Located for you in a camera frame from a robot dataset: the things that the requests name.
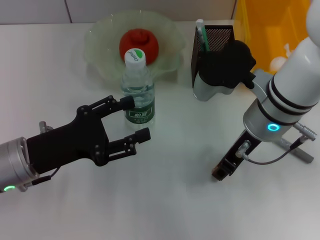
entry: green indicator light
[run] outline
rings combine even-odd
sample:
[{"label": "green indicator light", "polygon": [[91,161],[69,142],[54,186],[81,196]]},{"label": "green indicator light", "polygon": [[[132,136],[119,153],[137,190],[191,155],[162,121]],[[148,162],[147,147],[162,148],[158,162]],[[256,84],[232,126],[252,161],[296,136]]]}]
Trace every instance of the green indicator light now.
[{"label": "green indicator light", "polygon": [[7,192],[8,190],[15,189],[15,186],[6,186],[3,190]]}]

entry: green bottle label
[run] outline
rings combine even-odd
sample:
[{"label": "green bottle label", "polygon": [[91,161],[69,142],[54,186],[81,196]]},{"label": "green bottle label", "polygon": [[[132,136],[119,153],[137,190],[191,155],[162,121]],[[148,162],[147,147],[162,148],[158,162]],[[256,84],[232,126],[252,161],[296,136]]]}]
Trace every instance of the green bottle label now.
[{"label": "green bottle label", "polygon": [[125,117],[134,124],[146,124],[155,116],[155,100],[144,107],[135,107],[125,111]]},{"label": "green bottle label", "polygon": [[143,54],[142,54],[142,51],[138,50],[138,49],[135,49],[134,50],[136,55],[139,57],[139,58],[142,58]]}]

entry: black mesh pen holder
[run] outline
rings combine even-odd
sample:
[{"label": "black mesh pen holder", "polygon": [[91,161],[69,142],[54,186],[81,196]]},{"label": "black mesh pen holder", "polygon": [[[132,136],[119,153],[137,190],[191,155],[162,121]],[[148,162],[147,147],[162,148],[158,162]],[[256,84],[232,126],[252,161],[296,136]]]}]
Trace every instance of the black mesh pen holder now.
[{"label": "black mesh pen holder", "polygon": [[201,48],[197,28],[195,29],[193,51],[191,59],[192,87],[202,61],[205,58],[216,58],[226,44],[235,41],[234,28],[232,25],[206,25],[205,32],[207,35],[210,52],[205,52]]}]

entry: clear glass plate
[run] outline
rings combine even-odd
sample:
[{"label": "clear glass plate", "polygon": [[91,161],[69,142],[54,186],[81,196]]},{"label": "clear glass plate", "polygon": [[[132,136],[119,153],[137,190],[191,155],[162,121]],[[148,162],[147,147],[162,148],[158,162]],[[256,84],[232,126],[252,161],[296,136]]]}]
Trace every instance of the clear glass plate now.
[{"label": "clear glass plate", "polygon": [[149,30],[158,40],[158,57],[148,65],[153,78],[179,67],[180,51],[186,43],[176,24],[156,12],[127,10],[98,21],[85,34],[84,58],[107,82],[120,84],[125,63],[120,57],[119,43],[131,29]]}]

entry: water bottle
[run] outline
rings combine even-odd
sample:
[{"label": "water bottle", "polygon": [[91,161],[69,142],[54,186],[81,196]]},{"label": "water bottle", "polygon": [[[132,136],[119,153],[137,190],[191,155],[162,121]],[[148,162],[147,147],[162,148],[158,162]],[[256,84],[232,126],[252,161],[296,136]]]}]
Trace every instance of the water bottle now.
[{"label": "water bottle", "polygon": [[124,96],[133,96],[135,108],[125,111],[126,123],[134,130],[150,127],[155,121],[155,89],[146,55],[132,48],[124,55],[125,72],[121,89]]}]

